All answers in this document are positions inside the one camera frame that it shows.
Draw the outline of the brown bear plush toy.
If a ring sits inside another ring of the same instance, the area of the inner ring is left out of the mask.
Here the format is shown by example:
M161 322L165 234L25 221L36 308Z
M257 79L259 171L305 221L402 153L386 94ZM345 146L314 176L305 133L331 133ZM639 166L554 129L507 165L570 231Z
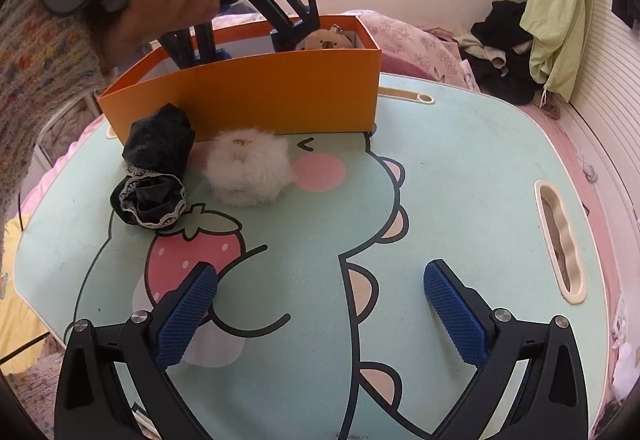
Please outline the brown bear plush toy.
M320 28L304 38L297 46L297 50L322 49L352 49L354 43L338 25L330 28Z

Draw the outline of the black lace satin cloth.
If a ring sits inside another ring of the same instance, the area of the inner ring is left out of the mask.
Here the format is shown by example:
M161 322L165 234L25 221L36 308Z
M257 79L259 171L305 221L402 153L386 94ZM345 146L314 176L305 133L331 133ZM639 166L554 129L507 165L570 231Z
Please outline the black lace satin cloth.
M195 131L186 112L170 103L131 125L122 151L126 177L110 202L123 223L160 230L186 210L183 177Z

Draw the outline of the white fluffy fur ball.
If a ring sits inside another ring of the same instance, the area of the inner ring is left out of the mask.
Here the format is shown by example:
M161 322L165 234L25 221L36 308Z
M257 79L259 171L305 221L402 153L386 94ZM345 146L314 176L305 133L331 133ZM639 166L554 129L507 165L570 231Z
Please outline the white fluffy fur ball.
M218 134L206 158L205 175L222 204L268 204L293 183L288 140L255 128Z

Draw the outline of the orange cardboard box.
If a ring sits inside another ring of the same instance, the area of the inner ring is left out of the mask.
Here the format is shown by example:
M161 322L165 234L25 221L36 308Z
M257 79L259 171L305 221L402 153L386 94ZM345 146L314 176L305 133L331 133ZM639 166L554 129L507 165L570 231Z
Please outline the orange cardboard box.
M99 97L116 136L167 103L186 112L198 140L258 128L275 134L368 132L374 126L382 51L353 15L321 24L346 30L347 49L277 52L268 22L218 28L229 59L180 70L157 48Z

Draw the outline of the knitted speckled left sleeve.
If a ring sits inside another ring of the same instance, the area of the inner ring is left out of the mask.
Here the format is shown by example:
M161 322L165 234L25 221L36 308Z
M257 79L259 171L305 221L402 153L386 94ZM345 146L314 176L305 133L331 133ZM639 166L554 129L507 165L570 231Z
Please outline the knitted speckled left sleeve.
M66 103L108 77L80 15L58 18L40 0L1 9L1 217L26 177L42 128Z

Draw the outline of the pink floral quilt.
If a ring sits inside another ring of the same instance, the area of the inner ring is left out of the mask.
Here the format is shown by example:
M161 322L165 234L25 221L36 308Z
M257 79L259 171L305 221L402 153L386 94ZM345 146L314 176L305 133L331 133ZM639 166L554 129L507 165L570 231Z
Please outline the pink floral quilt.
M444 41L416 26L372 10L347 11L355 15L382 50L383 73L440 82L480 92L472 68L454 42ZM229 14L215 18L213 28L263 21L258 13Z

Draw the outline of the black clothes pile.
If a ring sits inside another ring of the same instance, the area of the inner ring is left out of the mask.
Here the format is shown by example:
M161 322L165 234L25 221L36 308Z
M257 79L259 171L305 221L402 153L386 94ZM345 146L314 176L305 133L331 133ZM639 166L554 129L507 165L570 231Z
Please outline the black clothes pile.
M454 32L480 91L513 105L529 104L541 92L529 71L534 38L521 26L525 8L525 2L494 1L484 21Z

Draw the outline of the green cartoon lap table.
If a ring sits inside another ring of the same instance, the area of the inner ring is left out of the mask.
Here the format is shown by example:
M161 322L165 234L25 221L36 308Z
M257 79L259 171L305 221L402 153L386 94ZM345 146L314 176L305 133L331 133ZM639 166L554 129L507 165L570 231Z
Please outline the green cartoon lap table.
M215 439L420 439L473 376L428 303L446 261L492 308L565 316L588 415L608 378L608 303L585 207L548 136L504 102L390 78L373 134L299 134L298 180L268 205L220 204L198 170L164 233L128 226L110 195L120 143L97 129L27 223L14 286L57 338L126 321L198 261L213 315L169 376Z

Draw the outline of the light green hanging cloth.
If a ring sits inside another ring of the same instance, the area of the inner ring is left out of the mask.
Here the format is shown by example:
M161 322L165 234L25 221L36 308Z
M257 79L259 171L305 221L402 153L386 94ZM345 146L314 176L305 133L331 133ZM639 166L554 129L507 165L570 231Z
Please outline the light green hanging cloth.
M533 36L529 74L563 100L570 100L582 58L586 0L527 0L521 28Z

